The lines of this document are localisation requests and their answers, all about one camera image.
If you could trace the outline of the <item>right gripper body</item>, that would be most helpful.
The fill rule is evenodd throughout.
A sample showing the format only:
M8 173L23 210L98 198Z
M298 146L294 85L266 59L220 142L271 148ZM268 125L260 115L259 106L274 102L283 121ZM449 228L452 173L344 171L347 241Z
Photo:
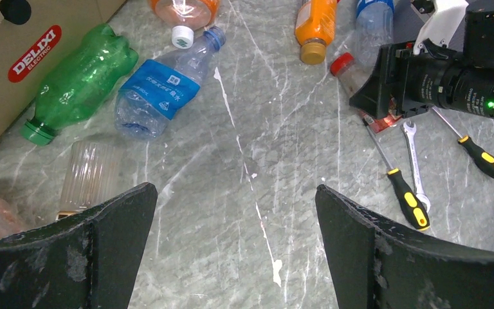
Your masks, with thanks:
M396 111L408 118L430 108L494 119L494 52L471 56L432 45L397 58Z

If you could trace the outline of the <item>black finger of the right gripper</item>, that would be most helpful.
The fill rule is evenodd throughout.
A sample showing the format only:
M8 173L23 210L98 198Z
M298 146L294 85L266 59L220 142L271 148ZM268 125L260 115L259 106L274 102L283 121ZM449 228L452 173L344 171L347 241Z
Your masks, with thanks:
M383 45L367 81L354 92L349 105L374 119L383 119L391 114L400 116L398 103L393 95L400 78L399 59L396 52L401 44Z

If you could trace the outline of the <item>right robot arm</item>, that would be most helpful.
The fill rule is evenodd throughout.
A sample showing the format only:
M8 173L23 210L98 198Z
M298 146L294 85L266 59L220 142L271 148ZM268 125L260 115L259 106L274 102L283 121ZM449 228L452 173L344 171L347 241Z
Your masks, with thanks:
M349 104L372 118L431 108L494 120L494 1L434 1L413 41L381 46Z

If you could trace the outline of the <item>brown bottle green cap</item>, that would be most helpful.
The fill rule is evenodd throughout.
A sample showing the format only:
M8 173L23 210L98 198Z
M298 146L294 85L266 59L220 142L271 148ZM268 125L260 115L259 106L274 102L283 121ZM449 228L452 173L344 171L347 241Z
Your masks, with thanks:
M71 146L56 219L80 213L116 195L123 153L111 144L75 142Z

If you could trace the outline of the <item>red label sauce bottle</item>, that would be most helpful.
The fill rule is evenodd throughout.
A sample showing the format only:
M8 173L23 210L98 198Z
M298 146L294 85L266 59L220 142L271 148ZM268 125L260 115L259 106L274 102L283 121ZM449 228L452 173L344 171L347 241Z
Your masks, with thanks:
M348 97L352 97L367 81L369 72L357 64L353 55L349 52L341 54L330 66L330 72L338 78ZM375 119L366 112L358 110L358 114L364 119L374 133L380 133L387 128L396 126L402 116L393 115L395 102L390 103L389 113L385 118Z

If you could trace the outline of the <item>clear bottle blue label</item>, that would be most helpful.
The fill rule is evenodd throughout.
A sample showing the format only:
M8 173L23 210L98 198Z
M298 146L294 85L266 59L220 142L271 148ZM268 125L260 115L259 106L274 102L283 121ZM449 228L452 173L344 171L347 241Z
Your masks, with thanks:
M142 140L162 135L176 113L196 97L225 42L224 30L213 26L194 39L191 48L147 59L118 90L115 128Z

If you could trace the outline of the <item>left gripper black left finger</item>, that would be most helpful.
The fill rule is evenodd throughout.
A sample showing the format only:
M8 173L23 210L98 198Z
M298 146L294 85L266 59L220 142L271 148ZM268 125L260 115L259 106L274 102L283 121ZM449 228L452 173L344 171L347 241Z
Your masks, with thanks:
M0 239L0 308L127 308L157 199L142 183Z

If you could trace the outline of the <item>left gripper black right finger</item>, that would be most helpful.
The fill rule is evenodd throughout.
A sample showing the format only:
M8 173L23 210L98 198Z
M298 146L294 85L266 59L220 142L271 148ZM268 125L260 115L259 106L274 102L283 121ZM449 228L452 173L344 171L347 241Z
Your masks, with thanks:
M494 308L494 252L413 230L325 185L315 203L340 308Z

